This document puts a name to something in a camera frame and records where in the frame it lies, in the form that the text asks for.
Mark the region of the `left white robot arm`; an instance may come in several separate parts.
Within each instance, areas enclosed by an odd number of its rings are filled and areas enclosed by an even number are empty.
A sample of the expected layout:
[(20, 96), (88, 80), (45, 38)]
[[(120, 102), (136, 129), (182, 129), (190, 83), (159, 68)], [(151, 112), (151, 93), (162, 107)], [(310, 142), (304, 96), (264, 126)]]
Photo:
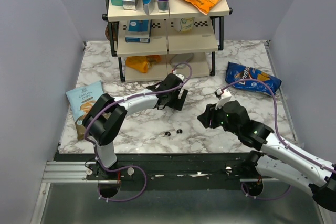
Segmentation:
[(99, 97), (83, 120), (85, 140), (94, 146), (98, 173), (104, 179), (116, 175), (117, 156), (113, 140), (118, 136), (127, 116), (148, 109), (162, 110), (166, 107), (180, 111), (184, 105), (187, 90), (181, 90), (189, 81), (183, 75), (170, 73), (167, 77), (143, 91), (121, 98), (113, 98), (105, 93)]

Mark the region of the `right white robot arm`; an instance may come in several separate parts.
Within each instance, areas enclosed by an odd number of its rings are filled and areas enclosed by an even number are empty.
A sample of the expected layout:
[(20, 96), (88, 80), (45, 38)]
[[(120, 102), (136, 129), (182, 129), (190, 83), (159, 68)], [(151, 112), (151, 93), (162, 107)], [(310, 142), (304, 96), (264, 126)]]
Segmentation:
[(197, 117), (203, 127), (222, 127), (246, 146), (255, 149), (256, 157), (243, 162), (242, 173), (249, 178), (257, 174), (281, 180), (308, 195), (321, 207), (335, 211), (335, 164), (280, 140), (274, 130), (250, 119), (238, 101), (221, 108), (208, 104)]

